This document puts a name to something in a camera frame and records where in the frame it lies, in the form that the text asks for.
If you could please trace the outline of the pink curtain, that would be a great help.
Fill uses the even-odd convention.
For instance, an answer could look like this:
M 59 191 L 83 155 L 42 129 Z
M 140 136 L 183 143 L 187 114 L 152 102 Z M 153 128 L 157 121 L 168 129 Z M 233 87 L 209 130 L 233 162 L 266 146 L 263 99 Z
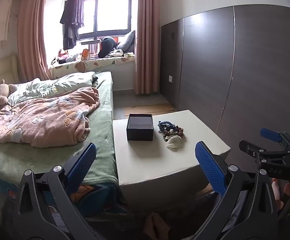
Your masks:
M 17 23 L 19 75 L 22 81 L 51 78 L 44 44 L 46 0 L 21 0 Z
M 136 31 L 136 94 L 159 90 L 159 0 L 138 0 Z

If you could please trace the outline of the white ottoman table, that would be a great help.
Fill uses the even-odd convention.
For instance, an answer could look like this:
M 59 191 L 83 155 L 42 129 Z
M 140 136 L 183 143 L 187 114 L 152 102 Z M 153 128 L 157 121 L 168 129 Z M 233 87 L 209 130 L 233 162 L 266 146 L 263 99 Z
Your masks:
M 181 148 L 167 148 L 158 132 L 159 121 L 170 121 L 184 129 Z M 154 116 L 152 141 L 128 141 L 127 124 L 126 119 L 115 120 L 113 128 L 119 186 L 132 212 L 178 203 L 207 186 L 195 157 L 197 142 L 203 141 L 223 158 L 230 152 L 230 147 L 189 110 Z

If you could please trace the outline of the dark framed window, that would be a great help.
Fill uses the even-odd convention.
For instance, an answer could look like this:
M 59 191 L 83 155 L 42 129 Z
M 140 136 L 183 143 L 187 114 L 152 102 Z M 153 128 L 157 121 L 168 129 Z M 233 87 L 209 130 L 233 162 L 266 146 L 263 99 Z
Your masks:
M 84 0 L 81 39 L 122 36 L 131 31 L 132 0 Z

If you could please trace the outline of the black bag on sill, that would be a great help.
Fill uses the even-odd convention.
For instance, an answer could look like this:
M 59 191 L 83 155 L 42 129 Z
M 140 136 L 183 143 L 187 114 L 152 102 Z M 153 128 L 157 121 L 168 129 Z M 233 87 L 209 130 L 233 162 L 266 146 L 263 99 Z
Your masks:
M 109 53 L 111 53 L 116 48 L 117 45 L 118 43 L 113 37 L 106 36 L 101 41 L 101 49 L 98 53 L 98 57 L 101 59 L 105 58 Z

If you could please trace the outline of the right pink curtain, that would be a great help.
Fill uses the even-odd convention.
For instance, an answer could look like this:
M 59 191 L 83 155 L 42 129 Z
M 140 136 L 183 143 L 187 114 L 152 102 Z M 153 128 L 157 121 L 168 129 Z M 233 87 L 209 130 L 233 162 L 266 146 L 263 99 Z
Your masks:
M 159 90 L 159 0 L 138 0 L 136 31 L 136 94 Z

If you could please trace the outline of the grey cushion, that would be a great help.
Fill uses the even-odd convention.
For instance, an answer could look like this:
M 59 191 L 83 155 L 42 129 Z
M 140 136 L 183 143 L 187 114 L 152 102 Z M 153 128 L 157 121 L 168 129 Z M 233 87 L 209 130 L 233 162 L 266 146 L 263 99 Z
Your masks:
M 135 52 L 135 31 L 127 33 L 123 40 L 116 46 L 116 49 L 122 50 L 124 53 Z

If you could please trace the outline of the beige plush toy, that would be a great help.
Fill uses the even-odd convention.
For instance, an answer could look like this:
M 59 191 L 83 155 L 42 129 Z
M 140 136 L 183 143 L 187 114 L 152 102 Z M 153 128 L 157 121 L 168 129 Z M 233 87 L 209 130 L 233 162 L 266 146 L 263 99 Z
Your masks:
M 4 107 L 8 103 L 8 97 L 10 94 L 17 90 L 17 86 L 14 84 L 6 84 L 2 79 L 0 82 L 0 108 Z

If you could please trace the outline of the cream headboard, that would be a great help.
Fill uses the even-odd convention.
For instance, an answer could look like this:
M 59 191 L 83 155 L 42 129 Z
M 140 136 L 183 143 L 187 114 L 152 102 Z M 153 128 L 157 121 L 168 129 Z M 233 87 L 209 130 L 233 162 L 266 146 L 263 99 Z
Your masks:
M 20 83 L 17 57 L 15 54 L 0 59 L 0 82 L 2 79 L 8 84 Z

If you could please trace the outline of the left pink curtain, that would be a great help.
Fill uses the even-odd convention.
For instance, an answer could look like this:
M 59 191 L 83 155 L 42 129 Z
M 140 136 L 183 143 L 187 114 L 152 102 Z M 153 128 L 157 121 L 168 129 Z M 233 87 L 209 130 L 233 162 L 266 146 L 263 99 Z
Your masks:
M 22 81 L 51 78 L 44 44 L 46 0 L 21 0 L 17 23 L 19 75 Z

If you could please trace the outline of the white shell ornament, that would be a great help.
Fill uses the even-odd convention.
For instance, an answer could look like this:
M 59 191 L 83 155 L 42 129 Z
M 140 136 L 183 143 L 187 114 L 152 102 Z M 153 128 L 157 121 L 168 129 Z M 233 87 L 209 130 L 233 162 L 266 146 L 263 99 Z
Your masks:
M 173 135 L 165 144 L 167 149 L 171 151 L 178 151 L 183 146 L 183 139 L 179 135 Z

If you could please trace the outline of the dark wall panel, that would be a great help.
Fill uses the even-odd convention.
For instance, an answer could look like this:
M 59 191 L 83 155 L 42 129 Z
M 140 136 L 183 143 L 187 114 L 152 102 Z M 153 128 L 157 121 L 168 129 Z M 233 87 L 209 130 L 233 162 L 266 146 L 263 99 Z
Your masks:
M 160 60 L 161 94 L 230 147 L 227 163 L 253 172 L 239 142 L 277 150 L 260 129 L 290 134 L 290 8 L 237 5 L 165 24 Z

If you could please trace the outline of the patterned window seat cover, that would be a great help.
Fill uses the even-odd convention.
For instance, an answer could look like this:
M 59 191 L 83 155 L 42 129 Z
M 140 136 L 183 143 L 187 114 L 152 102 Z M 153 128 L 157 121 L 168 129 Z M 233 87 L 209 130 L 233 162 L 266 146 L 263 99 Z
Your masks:
M 121 64 L 127 64 L 135 62 L 135 57 L 109 57 L 103 59 L 93 59 L 85 61 L 72 61 L 63 64 L 54 64 L 50 66 L 49 71 L 53 79 L 72 74 L 72 73 L 84 73 L 90 71 L 100 71 L 101 68 L 108 66 L 118 66 Z

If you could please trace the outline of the hanging dark clothes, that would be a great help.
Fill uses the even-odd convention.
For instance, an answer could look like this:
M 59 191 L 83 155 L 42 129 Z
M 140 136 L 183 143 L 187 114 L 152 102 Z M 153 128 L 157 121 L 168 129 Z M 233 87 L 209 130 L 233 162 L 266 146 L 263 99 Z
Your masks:
M 78 30 L 84 26 L 84 0 L 65 1 L 60 24 L 63 26 L 63 49 L 73 49 L 79 40 Z

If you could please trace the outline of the pink fleece blanket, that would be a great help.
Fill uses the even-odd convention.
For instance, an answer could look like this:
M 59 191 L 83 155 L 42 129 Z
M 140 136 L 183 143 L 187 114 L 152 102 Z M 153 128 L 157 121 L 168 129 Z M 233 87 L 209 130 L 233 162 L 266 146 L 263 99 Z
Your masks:
M 54 98 L 26 100 L 0 109 L 0 143 L 36 148 L 76 145 L 90 133 L 88 115 L 100 106 L 95 87 Z

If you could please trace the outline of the bed with green sheet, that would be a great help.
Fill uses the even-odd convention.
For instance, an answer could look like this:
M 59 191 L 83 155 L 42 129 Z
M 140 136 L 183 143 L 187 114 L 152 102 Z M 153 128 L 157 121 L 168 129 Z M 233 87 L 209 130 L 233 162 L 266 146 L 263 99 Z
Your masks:
M 16 199 L 25 170 L 48 172 L 89 143 L 96 159 L 71 200 L 86 218 L 127 213 L 118 187 L 111 73 L 19 84 L 0 107 L 0 205 Z

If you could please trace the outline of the light green duvet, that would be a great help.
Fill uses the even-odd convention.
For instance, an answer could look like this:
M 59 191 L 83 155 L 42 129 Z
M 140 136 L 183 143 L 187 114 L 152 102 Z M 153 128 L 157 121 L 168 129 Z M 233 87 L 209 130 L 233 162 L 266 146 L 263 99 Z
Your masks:
M 17 90 L 8 97 L 8 104 L 14 106 L 26 100 L 53 98 L 93 86 L 97 79 L 95 72 L 72 73 L 55 80 L 41 81 L 36 78 L 27 83 L 17 84 Z

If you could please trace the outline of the cardboard floor sheet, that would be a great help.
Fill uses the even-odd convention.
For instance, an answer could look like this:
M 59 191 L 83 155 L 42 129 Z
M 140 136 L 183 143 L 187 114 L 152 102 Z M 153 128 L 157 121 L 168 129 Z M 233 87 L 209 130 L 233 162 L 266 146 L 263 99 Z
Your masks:
M 130 114 L 160 115 L 172 112 L 176 112 L 176 109 L 170 103 L 159 103 L 155 105 L 126 107 L 124 109 L 124 116 L 127 118 Z

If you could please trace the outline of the black open jewelry box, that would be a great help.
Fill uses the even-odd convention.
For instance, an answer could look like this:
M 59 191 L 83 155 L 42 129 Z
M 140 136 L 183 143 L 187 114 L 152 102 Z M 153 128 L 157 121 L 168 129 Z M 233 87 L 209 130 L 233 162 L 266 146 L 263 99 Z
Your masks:
M 128 141 L 152 141 L 153 120 L 151 114 L 131 113 L 127 124 Z

